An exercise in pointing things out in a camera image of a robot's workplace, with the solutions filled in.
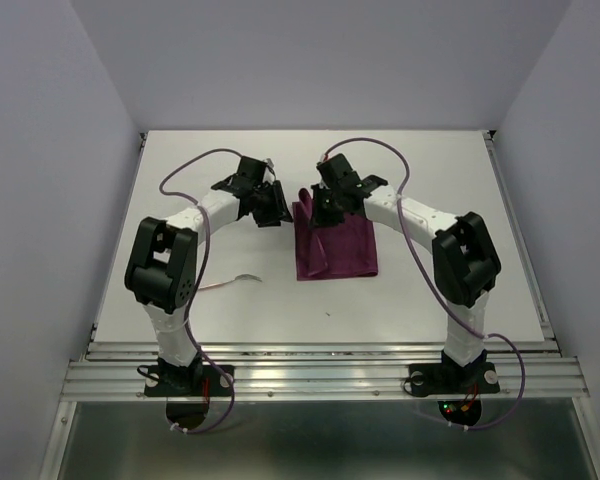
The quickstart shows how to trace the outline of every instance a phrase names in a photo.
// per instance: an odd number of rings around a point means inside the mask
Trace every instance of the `robotic arm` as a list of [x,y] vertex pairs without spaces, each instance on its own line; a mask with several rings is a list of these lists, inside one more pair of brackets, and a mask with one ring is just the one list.
[[[344,221],[345,214],[361,215],[402,233],[398,198],[386,180],[370,175],[360,179],[344,155],[318,164],[322,183],[313,185],[314,227],[329,227]],[[413,199],[402,201],[403,215],[412,240],[433,257],[437,289],[447,306],[474,332],[482,334],[485,307],[500,260],[482,218],[433,209]],[[485,379],[485,373],[491,381]],[[481,393],[497,393],[493,364],[486,362],[484,342],[449,316],[447,339],[439,364],[411,366],[414,396],[461,393],[479,385]]]
[[[251,214],[259,227],[290,222],[282,186],[266,161],[241,157],[234,175],[211,187],[200,205],[211,234]],[[204,241],[200,211],[190,207],[166,219],[140,222],[125,273],[125,286],[144,305],[156,332],[158,365],[150,367],[147,396],[186,396],[202,377],[202,359],[188,338],[186,306],[194,294],[197,248]],[[169,252],[168,261],[157,254]]]

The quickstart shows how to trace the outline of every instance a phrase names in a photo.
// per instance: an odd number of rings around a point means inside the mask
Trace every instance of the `folded cloth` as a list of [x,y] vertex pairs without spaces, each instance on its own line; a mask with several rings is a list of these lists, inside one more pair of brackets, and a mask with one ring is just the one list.
[[378,254],[373,223],[358,215],[345,214],[335,227],[311,228],[313,200],[302,189],[293,202],[298,280],[375,277]]

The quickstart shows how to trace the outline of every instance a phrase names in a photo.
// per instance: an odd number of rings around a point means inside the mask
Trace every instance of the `gray wall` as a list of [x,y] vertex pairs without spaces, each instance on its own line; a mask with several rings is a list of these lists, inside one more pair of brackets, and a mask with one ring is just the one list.
[[0,479],[36,478],[138,136],[66,0],[0,0]]
[[497,151],[560,344],[600,421],[600,0],[575,0]]
[[142,129],[495,128],[568,0],[73,0]]

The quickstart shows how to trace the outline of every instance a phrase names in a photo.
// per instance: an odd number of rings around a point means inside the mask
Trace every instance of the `purple cable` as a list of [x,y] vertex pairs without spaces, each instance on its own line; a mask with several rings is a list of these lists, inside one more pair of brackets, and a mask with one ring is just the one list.
[[196,279],[196,282],[193,286],[193,294],[191,295],[191,298],[187,302],[187,305],[185,306],[185,309],[184,309],[184,328],[185,328],[185,331],[187,332],[187,336],[189,337],[189,340],[191,340],[191,343],[193,344],[195,349],[198,352],[200,352],[200,355],[202,356],[202,358],[209,365],[211,365],[211,368],[213,368],[216,372],[218,372],[218,374],[227,381],[227,383],[229,384],[229,388],[231,389],[231,401],[229,402],[229,406],[227,407],[227,410],[220,416],[220,418],[218,418],[218,420],[216,420],[214,423],[212,423],[208,427],[204,427],[199,430],[188,430],[185,428],[181,428],[178,424],[175,424],[175,423],[171,422],[171,420],[167,419],[167,421],[171,425],[171,428],[173,428],[181,433],[185,433],[187,435],[208,432],[208,431],[216,428],[222,422],[224,422],[224,420],[229,416],[229,413],[231,413],[231,410],[233,409],[233,404],[236,401],[236,391],[233,386],[233,379],[231,378],[231,376],[228,373],[226,373],[224,370],[222,370],[222,368],[220,368],[218,366],[218,364],[216,364],[213,360],[211,360],[211,358],[209,358],[209,355],[206,354],[206,352],[202,349],[200,344],[197,342],[197,340],[193,336],[193,332],[191,331],[191,324],[189,321],[191,305],[193,305],[193,300],[196,296],[196,293],[198,292],[198,288],[200,287],[200,281],[202,280],[204,271],[207,268],[207,262],[209,261],[209,252],[211,250],[211,221],[209,220],[209,214],[201,205],[198,204],[198,200],[193,198],[191,195],[187,195],[186,193],[183,193],[183,192],[175,192],[175,191],[169,192],[164,189],[164,186],[169,180],[171,180],[175,175],[180,173],[182,170],[187,168],[189,165],[191,165],[192,163],[197,162],[198,160],[200,160],[208,155],[211,155],[213,153],[233,153],[234,155],[237,155],[238,157],[242,156],[240,153],[236,152],[235,150],[231,150],[230,148],[215,148],[213,150],[209,150],[208,152],[202,153],[202,154],[198,155],[197,157],[192,158],[188,162],[180,165],[173,172],[171,172],[169,175],[167,175],[164,178],[164,180],[162,180],[162,182],[160,182],[160,186],[158,187],[158,189],[160,190],[160,193],[162,195],[165,195],[167,197],[180,197],[180,198],[184,198],[185,200],[191,202],[193,205],[195,205],[198,208],[198,210],[200,211],[200,214],[202,215],[202,221],[204,224],[204,242],[205,242],[204,243],[204,256],[202,257],[202,264],[200,265],[200,272],[198,272],[198,278]]
[[[433,294],[435,299],[438,301],[438,303],[440,304],[442,309],[445,312],[447,312],[449,317],[451,317],[454,322],[456,322],[458,325],[460,325],[462,328],[464,328],[467,332],[469,332],[474,337],[479,338],[479,339],[494,338],[494,337],[500,338],[505,343],[507,343],[507,345],[509,345],[511,347],[511,349],[513,350],[513,353],[515,353],[516,357],[518,357],[518,362],[520,363],[520,391],[518,392],[518,397],[516,398],[516,401],[513,404],[513,406],[502,417],[500,417],[492,422],[486,423],[484,425],[478,425],[475,427],[467,427],[466,429],[468,429],[468,430],[486,430],[487,428],[490,428],[490,427],[493,427],[493,426],[496,426],[496,425],[502,423],[509,416],[511,416],[511,414],[518,408],[518,406],[522,400],[522,396],[524,395],[524,387],[526,384],[526,369],[524,367],[524,360],[522,359],[522,354],[520,353],[520,350],[518,350],[518,348],[513,344],[513,342],[511,340],[509,340],[507,337],[505,337],[504,335],[502,335],[500,333],[490,333],[488,335],[484,335],[483,333],[478,332],[477,330],[471,328],[470,325],[468,325],[461,318],[459,318],[449,308],[447,303],[442,298],[442,295],[440,295],[440,292],[438,292],[438,289],[436,288],[435,284],[431,280],[431,277],[429,276],[426,269],[424,268],[424,265],[422,264],[422,260],[420,260],[420,256],[418,255],[418,252],[416,251],[415,245],[413,244],[413,240],[411,240],[411,235],[409,234],[409,228],[407,227],[407,221],[404,218],[404,212],[402,211],[402,192],[403,192],[405,186],[407,185],[407,182],[409,181],[409,177],[411,176],[411,169],[409,168],[409,162],[407,162],[407,159],[404,157],[404,155],[402,155],[402,153],[400,153],[400,151],[398,149],[389,145],[386,142],[383,142],[382,140],[377,140],[375,138],[354,137],[354,138],[349,138],[347,140],[342,140],[341,142],[338,142],[335,145],[331,146],[324,153],[324,157],[327,158],[329,156],[329,154],[331,152],[333,152],[336,148],[341,147],[342,145],[346,145],[347,143],[353,143],[353,142],[367,142],[367,143],[375,143],[376,145],[380,145],[380,146],[390,150],[391,152],[393,152],[400,159],[402,164],[404,165],[404,169],[405,169],[404,179],[400,183],[400,186],[398,187],[398,190],[396,192],[398,195],[397,208],[398,208],[398,220],[400,221],[400,228],[402,229],[402,234],[404,235],[404,239],[407,242],[407,247],[409,247],[409,252],[411,252],[411,256],[413,257],[413,260],[416,262],[416,266],[418,267],[418,270],[422,274],[427,286],[429,287],[429,290],[431,290],[431,293]],[[426,414],[422,414],[422,415],[432,418],[436,421],[440,420],[438,418],[431,417]]]

